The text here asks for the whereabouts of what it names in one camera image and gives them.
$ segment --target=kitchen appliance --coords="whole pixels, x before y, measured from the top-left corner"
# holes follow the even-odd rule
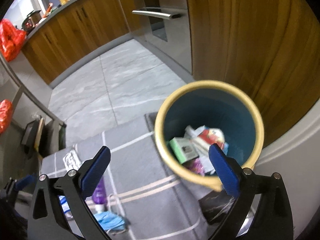
[[[27,32],[27,34],[29,34],[36,27],[36,24],[38,24],[42,19],[40,12],[41,10],[30,12],[22,22],[21,27]]]
[[[134,0],[142,30],[138,38],[157,47],[189,73],[191,41],[187,0]]]

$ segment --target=purple bottle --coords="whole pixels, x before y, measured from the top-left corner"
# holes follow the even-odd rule
[[[95,203],[95,209],[97,213],[104,211],[105,204],[107,202],[106,188],[104,187],[103,177],[100,179],[96,189],[92,195],[92,201]]]

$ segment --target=oven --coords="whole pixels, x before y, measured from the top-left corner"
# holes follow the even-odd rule
[[[140,38],[192,72],[187,0],[134,0],[140,16]]]

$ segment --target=red package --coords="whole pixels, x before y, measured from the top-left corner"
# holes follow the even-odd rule
[[[220,139],[219,136],[215,135],[214,133],[210,132],[209,129],[205,129],[202,133],[198,135],[202,140],[210,145],[216,143],[220,147],[221,150],[224,148],[224,141]]]
[[[8,19],[0,22],[0,51],[9,62],[19,54],[27,33],[16,29]]]
[[[12,119],[12,103],[5,99],[0,103],[0,134],[10,125]]]

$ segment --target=cabinet handle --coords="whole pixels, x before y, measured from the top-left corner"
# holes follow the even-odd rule
[[[48,38],[48,35],[45,33],[44,36],[47,38],[47,40],[49,41],[49,43],[51,44],[51,41]]]
[[[171,20],[171,19],[176,19],[181,17],[181,14],[179,13],[170,14],[170,13],[153,12],[153,11],[147,11],[147,10],[133,10],[132,13],[143,15],[143,16],[151,16],[151,17],[160,18],[164,20]]]
[[[87,15],[87,13],[85,12],[85,10],[84,10],[84,8],[83,7],[81,7],[81,10],[82,10],[82,12],[83,12],[83,14],[84,14],[84,17],[88,17],[88,15]]]
[[[80,22],[82,22],[82,19],[81,19],[81,17],[80,17],[80,14],[78,13],[78,11],[76,11],[76,13],[77,13],[77,15],[78,15],[78,17],[79,17]]]

